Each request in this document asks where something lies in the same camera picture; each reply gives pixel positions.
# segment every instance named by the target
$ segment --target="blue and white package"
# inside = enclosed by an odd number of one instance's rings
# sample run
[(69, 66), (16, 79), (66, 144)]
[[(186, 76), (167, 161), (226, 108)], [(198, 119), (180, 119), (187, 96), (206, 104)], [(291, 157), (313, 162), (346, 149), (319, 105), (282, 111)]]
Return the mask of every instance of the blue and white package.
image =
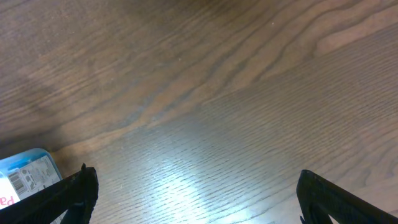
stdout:
[[(31, 149), (0, 160), (0, 209), (35, 194), (62, 180), (51, 155)], [(53, 224), (59, 224), (63, 215)]]

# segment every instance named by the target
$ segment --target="barcode label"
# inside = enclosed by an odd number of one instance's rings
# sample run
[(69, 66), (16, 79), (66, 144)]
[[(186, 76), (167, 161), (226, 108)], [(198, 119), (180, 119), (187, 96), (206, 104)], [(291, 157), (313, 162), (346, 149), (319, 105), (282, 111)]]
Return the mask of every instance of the barcode label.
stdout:
[(10, 179), (10, 182), (11, 182), (12, 186), (14, 187), (15, 191), (17, 192), (18, 196), (20, 196), (27, 190), (23, 181), (19, 177), (18, 172), (15, 172), (15, 173), (9, 175), (8, 178)]

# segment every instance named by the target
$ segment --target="wood plank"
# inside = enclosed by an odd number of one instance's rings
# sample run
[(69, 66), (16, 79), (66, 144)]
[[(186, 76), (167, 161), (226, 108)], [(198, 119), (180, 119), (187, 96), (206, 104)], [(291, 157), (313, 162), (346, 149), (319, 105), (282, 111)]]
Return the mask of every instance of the wood plank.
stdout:
[(1, 157), (100, 150), (394, 24), (396, 4), (1, 1)]
[(299, 222), (302, 169), (396, 195), (378, 185), (398, 172), (396, 58), (393, 25), (100, 150), (54, 156), (65, 175), (97, 168), (98, 223)]

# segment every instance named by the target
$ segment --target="brown wood grain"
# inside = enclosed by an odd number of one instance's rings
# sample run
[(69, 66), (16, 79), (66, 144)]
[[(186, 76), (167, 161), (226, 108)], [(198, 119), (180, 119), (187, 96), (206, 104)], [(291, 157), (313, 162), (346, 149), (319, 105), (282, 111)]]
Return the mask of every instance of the brown wood grain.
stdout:
[(3, 156), (95, 151), (398, 21), (396, 1), (3, 1)]
[(97, 167), (98, 223), (297, 223), (302, 169), (396, 213), (397, 37), (388, 27), (98, 151), (54, 155), (64, 174)]
[(0, 157), (95, 166), (93, 223), (298, 223), (301, 169), (397, 214), (397, 3), (2, 1)]

